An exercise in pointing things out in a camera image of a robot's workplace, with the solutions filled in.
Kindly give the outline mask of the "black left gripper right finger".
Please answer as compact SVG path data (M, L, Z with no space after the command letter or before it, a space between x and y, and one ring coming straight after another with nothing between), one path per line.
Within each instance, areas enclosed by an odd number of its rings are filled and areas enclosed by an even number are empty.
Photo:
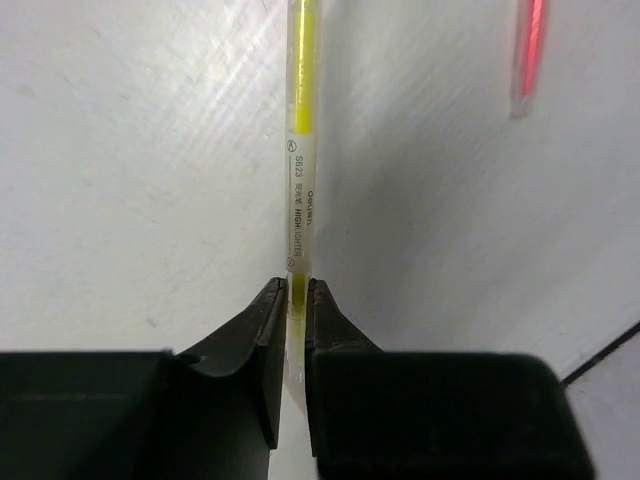
M384 351L308 287L306 400L322 479L592 479L562 383L542 360Z

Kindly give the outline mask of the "slim pink highlighter pen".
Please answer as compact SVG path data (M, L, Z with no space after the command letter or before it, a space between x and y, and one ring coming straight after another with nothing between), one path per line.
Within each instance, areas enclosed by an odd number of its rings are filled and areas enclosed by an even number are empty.
M515 38L510 85L510 117L524 118L536 95L539 65L544 51L548 2L516 2Z

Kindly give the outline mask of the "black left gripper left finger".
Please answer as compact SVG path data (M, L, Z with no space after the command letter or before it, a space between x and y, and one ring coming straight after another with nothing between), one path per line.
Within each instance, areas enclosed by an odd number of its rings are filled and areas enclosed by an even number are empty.
M287 285L192 347L5 352L5 479L264 479L277 447Z

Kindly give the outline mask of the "slim yellow highlighter pen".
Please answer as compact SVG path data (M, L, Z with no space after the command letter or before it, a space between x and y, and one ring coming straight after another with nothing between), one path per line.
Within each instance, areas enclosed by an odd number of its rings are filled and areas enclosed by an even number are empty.
M300 388L305 383L307 289L313 264L320 18L318 1L287 3L285 366L290 384Z

